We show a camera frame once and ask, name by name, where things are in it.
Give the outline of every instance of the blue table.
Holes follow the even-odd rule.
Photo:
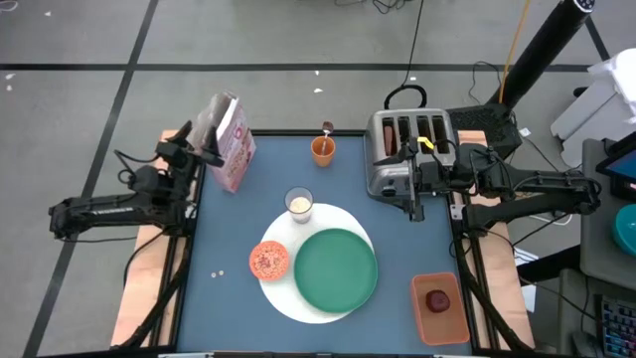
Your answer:
[[[423,199],[426,220],[411,223],[401,210],[367,196],[362,137],[336,137],[327,168],[311,159],[312,137],[257,137],[256,152],[236,194],[208,175],[178,337],[178,352],[273,351],[470,354],[468,343],[427,346],[417,335],[409,294],[417,274],[453,272],[448,209],[443,197]],[[305,324],[278,312],[247,264],[269,224],[285,211],[293,186],[309,188],[317,203],[350,212],[369,234],[379,278],[359,309],[336,322]],[[212,272],[223,275],[211,277]]]

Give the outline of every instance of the white plate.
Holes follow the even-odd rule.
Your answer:
[[[261,280],[260,287],[265,297],[280,313],[299,322],[329,323],[350,313],[327,313],[312,306],[302,297],[294,279],[294,261],[298,250],[309,237],[327,229],[348,230],[364,239],[371,250],[374,249],[367,232],[356,218],[346,210],[329,204],[314,203],[311,219],[305,224],[294,222],[289,212],[284,212],[271,223],[261,240],[283,244],[289,253],[289,268],[279,280]]]

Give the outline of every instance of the toaster slot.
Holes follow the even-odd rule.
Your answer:
[[[433,133],[435,134],[435,141],[440,139],[448,139],[446,135],[446,128],[444,127],[444,117],[441,115],[434,115],[433,119]],[[448,149],[448,142],[438,142],[436,145],[437,152],[440,154],[450,154],[450,150]]]
[[[382,132],[385,140],[385,154],[387,156],[395,155],[398,153],[398,145],[396,144],[396,129],[393,118],[382,118]]]
[[[399,132],[399,144],[408,141],[410,138],[410,123],[407,116],[397,119],[397,130]]]
[[[425,136],[426,138],[432,140],[432,136],[430,135],[430,126],[428,125],[428,117],[425,115],[417,116],[417,132],[419,136]],[[432,154],[433,150],[426,146],[424,143],[419,143],[419,150],[421,150],[424,154]]]

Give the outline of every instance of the yellow cable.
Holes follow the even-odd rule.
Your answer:
[[[519,34],[521,34],[521,29],[524,27],[524,23],[526,22],[526,16],[528,15],[528,9],[530,8],[530,0],[526,0],[526,5],[524,6],[524,13],[521,15],[521,20],[519,20],[519,25],[517,26],[517,33],[515,33],[515,39],[513,40],[513,45],[510,47],[510,52],[508,53],[508,60],[506,60],[506,66],[504,67],[504,77],[501,80],[501,87],[499,88],[499,103],[504,101],[504,86],[506,85],[506,77],[508,76],[508,67],[510,63],[513,61],[513,57],[515,56],[515,48],[517,47],[517,40],[519,40]]]

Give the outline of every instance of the glass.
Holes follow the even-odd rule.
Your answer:
[[[285,206],[291,218],[299,224],[304,224],[311,218],[314,206],[314,196],[307,188],[294,187],[285,194]]]

